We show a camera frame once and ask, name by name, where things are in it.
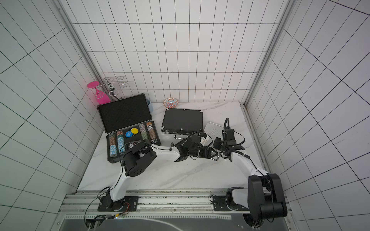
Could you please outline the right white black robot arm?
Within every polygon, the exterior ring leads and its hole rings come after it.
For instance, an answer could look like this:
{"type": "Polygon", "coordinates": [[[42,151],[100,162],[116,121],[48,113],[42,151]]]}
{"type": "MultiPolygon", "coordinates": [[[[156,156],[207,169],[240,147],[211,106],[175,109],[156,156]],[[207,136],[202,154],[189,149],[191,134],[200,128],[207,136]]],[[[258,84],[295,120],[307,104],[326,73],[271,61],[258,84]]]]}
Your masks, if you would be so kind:
{"type": "Polygon", "coordinates": [[[248,186],[229,188],[225,194],[225,207],[230,211],[245,208],[249,210],[253,221],[273,222],[276,218],[286,217],[288,208],[280,177],[255,164],[242,147],[244,142],[237,143],[235,132],[230,127],[229,118],[226,118],[222,129],[220,156],[239,168],[247,178],[248,186]]]}

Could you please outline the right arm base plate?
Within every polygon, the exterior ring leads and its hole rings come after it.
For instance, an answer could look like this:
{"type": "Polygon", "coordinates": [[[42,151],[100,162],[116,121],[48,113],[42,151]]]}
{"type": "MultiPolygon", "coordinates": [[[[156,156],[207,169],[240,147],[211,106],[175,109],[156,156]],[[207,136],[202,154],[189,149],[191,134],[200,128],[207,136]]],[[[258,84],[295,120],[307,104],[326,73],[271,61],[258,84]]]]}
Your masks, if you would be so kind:
{"type": "Polygon", "coordinates": [[[209,199],[213,205],[214,211],[219,212],[249,211],[247,207],[235,204],[234,202],[228,200],[226,196],[212,194],[209,199]]]}

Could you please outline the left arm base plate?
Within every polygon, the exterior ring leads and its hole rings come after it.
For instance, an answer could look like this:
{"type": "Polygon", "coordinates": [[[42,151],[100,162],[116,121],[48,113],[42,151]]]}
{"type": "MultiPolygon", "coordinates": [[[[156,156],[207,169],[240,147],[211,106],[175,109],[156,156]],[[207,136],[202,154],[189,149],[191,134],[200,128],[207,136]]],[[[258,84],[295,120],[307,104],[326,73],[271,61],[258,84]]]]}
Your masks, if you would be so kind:
{"type": "Polygon", "coordinates": [[[99,212],[135,212],[138,206],[138,196],[125,196],[114,202],[110,196],[103,196],[97,211],[99,212]]]}

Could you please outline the black poker case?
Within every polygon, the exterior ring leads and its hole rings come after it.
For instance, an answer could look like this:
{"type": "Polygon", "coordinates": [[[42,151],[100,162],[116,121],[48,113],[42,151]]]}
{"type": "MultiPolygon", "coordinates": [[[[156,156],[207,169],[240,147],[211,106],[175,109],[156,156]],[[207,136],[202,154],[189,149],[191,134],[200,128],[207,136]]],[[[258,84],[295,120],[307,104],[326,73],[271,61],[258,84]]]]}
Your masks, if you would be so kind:
{"type": "Polygon", "coordinates": [[[190,135],[203,129],[203,112],[194,109],[168,108],[165,110],[161,132],[190,135]]]}
{"type": "Polygon", "coordinates": [[[117,163],[125,151],[141,141],[161,145],[146,99],[142,93],[97,107],[107,134],[108,162],[117,163]],[[127,138],[125,133],[132,128],[139,133],[127,138]]]}

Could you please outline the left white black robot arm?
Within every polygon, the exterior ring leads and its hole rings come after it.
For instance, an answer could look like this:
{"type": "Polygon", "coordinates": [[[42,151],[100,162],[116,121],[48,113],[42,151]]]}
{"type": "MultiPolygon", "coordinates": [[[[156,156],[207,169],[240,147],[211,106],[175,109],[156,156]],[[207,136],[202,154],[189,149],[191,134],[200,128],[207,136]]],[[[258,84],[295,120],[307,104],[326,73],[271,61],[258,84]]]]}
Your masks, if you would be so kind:
{"type": "Polygon", "coordinates": [[[142,174],[155,160],[181,162],[190,157],[218,159],[218,152],[212,148],[213,139],[200,130],[189,134],[185,139],[170,146],[158,146],[140,142],[120,156],[121,173],[116,183],[106,193],[111,202],[125,197],[130,178],[142,174]]]}

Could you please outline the silver poker case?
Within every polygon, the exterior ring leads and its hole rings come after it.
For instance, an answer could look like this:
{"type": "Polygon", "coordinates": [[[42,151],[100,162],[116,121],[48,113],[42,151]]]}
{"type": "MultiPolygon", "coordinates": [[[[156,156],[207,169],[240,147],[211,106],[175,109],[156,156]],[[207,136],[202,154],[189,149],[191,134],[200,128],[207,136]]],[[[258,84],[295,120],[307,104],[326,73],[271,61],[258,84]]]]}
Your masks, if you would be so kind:
{"type": "Polygon", "coordinates": [[[205,133],[209,137],[209,141],[206,142],[206,149],[203,157],[218,161],[219,159],[229,159],[229,157],[223,155],[221,148],[223,143],[223,127],[215,123],[209,122],[205,127],[205,133]]]}

